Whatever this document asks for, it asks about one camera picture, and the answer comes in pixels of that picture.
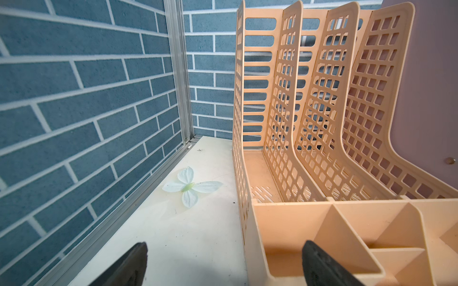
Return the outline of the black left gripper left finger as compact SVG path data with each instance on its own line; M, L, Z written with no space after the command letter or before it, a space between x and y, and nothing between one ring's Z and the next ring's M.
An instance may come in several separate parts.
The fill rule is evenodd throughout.
M90 286L141 286L147 268L147 244L137 243Z

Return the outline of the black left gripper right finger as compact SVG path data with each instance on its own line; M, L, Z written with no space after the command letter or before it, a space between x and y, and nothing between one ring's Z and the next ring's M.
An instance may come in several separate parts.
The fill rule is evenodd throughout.
M311 240L302 248L302 268L308 286L364 286Z

